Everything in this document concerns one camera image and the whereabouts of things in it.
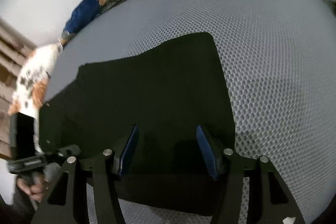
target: gray mattress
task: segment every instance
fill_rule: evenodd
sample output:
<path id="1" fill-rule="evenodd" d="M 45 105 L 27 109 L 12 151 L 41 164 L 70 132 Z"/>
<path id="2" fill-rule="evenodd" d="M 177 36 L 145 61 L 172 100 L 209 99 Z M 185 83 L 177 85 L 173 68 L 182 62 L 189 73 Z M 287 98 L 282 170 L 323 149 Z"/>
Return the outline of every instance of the gray mattress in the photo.
<path id="1" fill-rule="evenodd" d="M 321 0 L 127 0 L 65 48 L 46 100 L 74 80 L 82 64 L 137 55 L 200 31 L 212 34 L 217 46 L 236 151 L 267 155 L 311 223 L 336 192 L 336 19 Z M 242 199 L 240 223 L 246 221 L 248 179 Z M 127 223 L 142 223 L 141 217 L 179 223 L 174 212 L 158 222 L 152 210 L 128 205 L 139 210 L 124 210 L 137 212 Z"/>

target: metal pin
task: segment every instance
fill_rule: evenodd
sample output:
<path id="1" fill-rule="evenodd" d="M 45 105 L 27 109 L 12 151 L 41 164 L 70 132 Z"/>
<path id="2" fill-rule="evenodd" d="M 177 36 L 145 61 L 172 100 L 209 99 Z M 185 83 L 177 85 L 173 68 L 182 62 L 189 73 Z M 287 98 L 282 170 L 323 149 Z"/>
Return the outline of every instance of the metal pin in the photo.
<path id="1" fill-rule="evenodd" d="M 104 152 L 103 152 L 103 154 L 105 156 L 110 156 L 112 154 L 112 150 L 111 149 L 105 149 Z"/>
<path id="2" fill-rule="evenodd" d="M 267 163 L 268 162 L 268 158 L 265 157 L 265 156 L 261 156 L 260 157 L 260 161 L 263 162 L 263 163 Z"/>
<path id="3" fill-rule="evenodd" d="M 224 149 L 223 152 L 224 152 L 225 155 L 232 155 L 232 154 L 233 154 L 233 150 L 230 149 L 230 148 L 226 148 L 226 149 Z"/>
<path id="4" fill-rule="evenodd" d="M 70 163 L 70 164 L 74 163 L 75 161 L 76 161 L 76 157 L 74 157 L 74 156 L 71 156 L 67 159 L 67 162 Z"/>

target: gray cloth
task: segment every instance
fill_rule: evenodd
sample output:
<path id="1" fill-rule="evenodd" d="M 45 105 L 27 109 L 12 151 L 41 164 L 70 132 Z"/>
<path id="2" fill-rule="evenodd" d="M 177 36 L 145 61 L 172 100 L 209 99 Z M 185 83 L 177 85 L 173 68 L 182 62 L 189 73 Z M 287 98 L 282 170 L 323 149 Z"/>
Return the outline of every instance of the gray cloth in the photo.
<path id="1" fill-rule="evenodd" d="M 335 26 L 322 0 L 127 0 L 65 48 L 46 98 L 69 84 L 82 64 L 209 32 L 229 90 L 236 151 L 254 159 L 267 155 L 311 223 L 336 192 Z M 245 204 L 241 215 L 246 212 Z"/>

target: white sticker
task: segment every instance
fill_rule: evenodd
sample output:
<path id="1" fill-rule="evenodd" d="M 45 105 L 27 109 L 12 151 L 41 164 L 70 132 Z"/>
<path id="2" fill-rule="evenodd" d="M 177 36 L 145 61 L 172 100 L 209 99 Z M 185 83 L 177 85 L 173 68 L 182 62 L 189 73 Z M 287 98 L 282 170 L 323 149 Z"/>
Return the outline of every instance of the white sticker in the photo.
<path id="1" fill-rule="evenodd" d="M 283 224 L 294 224 L 294 221 L 295 221 L 295 217 L 286 217 L 282 222 Z"/>

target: silver screw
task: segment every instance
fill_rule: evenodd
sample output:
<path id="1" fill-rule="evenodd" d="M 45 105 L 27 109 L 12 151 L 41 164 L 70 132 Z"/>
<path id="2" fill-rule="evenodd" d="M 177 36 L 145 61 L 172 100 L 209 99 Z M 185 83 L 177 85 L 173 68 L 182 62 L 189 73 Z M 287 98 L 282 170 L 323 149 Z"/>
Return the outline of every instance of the silver screw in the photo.
<path id="1" fill-rule="evenodd" d="M 232 151 L 232 149 L 230 149 L 230 148 L 226 148 L 226 149 L 224 149 L 224 154 L 225 155 L 232 155 L 233 154 L 233 151 Z"/>
<path id="2" fill-rule="evenodd" d="M 263 163 L 267 163 L 268 162 L 268 158 L 265 157 L 265 156 L 261 156 L 260 157 L 260 161 L 263 162 Z"/>
<path id="3" fill-rule="evenodd" d="M 76 158 L 74 156 L 71 156 L 67 159 L 67 162 L 70 164 L 74 163 L 75 161 L 76 161 Z"/>
<path id="4" fill-rule="evenodd" d="M 105 156 L 110 156 L 112 154 L 112 150 L 111 149 L 105 149 L 104 152 L 103 152 L 103 154 Z"/>

